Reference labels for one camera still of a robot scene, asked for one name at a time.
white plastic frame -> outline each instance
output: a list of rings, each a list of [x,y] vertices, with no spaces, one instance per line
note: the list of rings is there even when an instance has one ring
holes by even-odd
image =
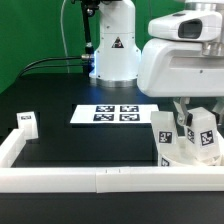
[[[224,190],[224,167],[10,168],[24,145],[15,129],[0,146],[1,193]]]

green wall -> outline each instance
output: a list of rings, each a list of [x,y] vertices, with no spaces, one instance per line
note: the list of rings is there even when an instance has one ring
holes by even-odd
[[[0,93],[14,82],[18,72],[30,62],[46,57],[64,56],[60,32],[62,2],[63,0],[0,1]],[[149,40],[147,27],[150,19],[183,9],[183,4],[173,0],[151,0],[151,10],[148,0],[133,2],[137,13],[136,42],[141,49]],[[68,0],[65,12],[69,55],[80,55],[85,46],[80,3],[72,5]],[[98,15],[91,18],[95,46],[99,42],[98,19]]]

black tabletop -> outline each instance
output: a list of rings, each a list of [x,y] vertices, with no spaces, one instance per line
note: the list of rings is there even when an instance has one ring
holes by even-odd
[[[191,106],[210,109],[214,103],[194,99]],[[28,142],[13,167],[156,165],[149,124],[71,125],[79,104],[158,104],[174,111],[172,99],[146,97],[137,87],[92,86],[78,74],[28,75],[0,95],[0,142],[17,127],[16,113],[35,111],[38,118],[40,138]],[[4,224],[218,224],[223,206],[223,192],[0,194],[0,219]]]

white cube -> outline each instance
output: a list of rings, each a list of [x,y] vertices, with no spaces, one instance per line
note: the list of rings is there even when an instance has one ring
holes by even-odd
[[[199,161],[220,156],[217,124],[214,114],[200,107],[189,110],[193,114],[190,127],[185,127],[186,150]]]
[[[153,111],[151,123],[158,153],[179,155],[179,142],[172,112]]]
[[[38,138],[37,121],[34,112],[17,114],[19,129],[24,129],[25,140]]]

black cable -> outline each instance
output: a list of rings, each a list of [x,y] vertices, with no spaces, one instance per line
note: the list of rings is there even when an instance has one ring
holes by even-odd
[[[78,66],[83,66],[85,64],[77,64],[77,65],[42,65],[42,66],[33,66],[30,68],[23,69],[17,76],[16,79],[21,78],[26,72],[34,69],[40,69],[40,68],[64,68],[64,67],[78,67]]]
[[[90,27],[89,27],[89,17],[87,14],[86,5],[83,2],[81,2],[81,9],[82,9],[82,18],[83,18],[84,32],[85,32],[85,41],[86,41],[86,43],[92,43]]]
[[[67,61],[67,60],[69,61],[69,60],[76,60],[76,59],[82,59],[82,57],[81,56],[71,56],[71,57],[63,57],[63,58],[44,58],[44,59],[32,62],[31,64],[27,65],[24,68],[24,70],[27,69],[27,68],[33,67],[34,65],[38,65],[38,64],[41,64],[41,63],[44,63],[44,62]]]

